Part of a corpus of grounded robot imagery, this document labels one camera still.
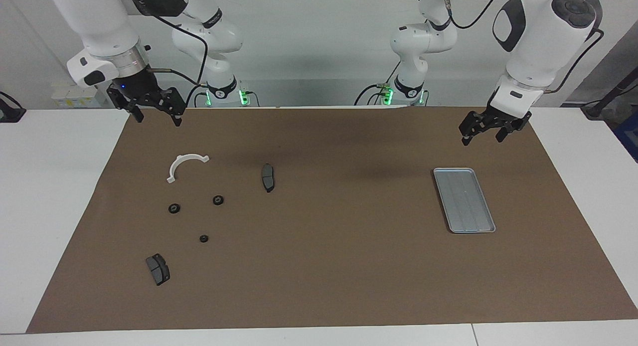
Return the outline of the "silver metal tray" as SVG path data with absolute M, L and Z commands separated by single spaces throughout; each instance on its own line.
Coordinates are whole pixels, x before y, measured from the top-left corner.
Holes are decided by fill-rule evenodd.
M 453 234 L 490 234 L 496 231 L 492 214 L 471 168 L 435 168 L 433 176 Z

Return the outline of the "black stand leg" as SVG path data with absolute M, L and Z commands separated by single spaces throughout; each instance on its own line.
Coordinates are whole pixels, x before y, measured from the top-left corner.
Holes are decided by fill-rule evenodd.
M 603 98 L 588 102 L 583 105 L 583 113 L 588 119 L 595 120 L 600 117 L 602 110 L 608 106 L 617 97 L 622 96 L 638 87 L 638 78 L 634 80 L 620 81 L 611 89 Z

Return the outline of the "blue crate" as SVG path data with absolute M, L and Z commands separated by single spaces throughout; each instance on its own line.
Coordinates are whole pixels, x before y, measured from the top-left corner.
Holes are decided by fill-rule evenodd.
M 629 155 L 638 163 L 638 111 L 612 131 Z

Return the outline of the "short grey brake pad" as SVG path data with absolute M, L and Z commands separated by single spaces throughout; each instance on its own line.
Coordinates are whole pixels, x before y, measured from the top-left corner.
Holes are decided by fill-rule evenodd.
M 156 286 L 160 286 L 170 279 L 168 265 L 160 254 L 155 254 L 146 258 L 146 265 Z

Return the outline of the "brown paper table mat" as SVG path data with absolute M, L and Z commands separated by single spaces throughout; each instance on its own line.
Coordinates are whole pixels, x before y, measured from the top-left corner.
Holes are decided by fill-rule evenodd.
M 126 122 L 27 332 L 638 318 L 533 128 L 463 146 L 467 113 L 192 109 L 175 127 L 146 110 Z M 210 160 L 168 184 L 186 154 Z M 495 232 L 448 229 L 435 168 L 476 171 Z M 160 286 L 155 254 L 170 273 Z

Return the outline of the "white semicircular plastic bracket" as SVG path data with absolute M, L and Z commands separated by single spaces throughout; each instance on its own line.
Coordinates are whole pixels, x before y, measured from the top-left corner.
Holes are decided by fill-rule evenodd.
M 171 165 L 169 166 L 168 178 L 166 179 L 168 184 L 171 184 L 171 183 L 176 181 L 177 168 L 182 163 L 184 163 L 186 161 L 190 161 L 190 160 L 198 160 L 198 161 L 203 162 L 205 164 L 205 163 L 207 163 L 210 160 L 210 157 L 208 155 L 199 155 L 199 154 L 178 155 L 175 158 L 175 160 L 171 163 Z

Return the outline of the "black clamp mount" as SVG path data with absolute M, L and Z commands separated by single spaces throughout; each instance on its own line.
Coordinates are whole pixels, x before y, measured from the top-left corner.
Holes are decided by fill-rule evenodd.
M 2 98 L 11 101 L 16 107 L 10 107 Z M 0 91 L 0 123 L 18 123 L 26 112 L 27 110 L 13 96 Z

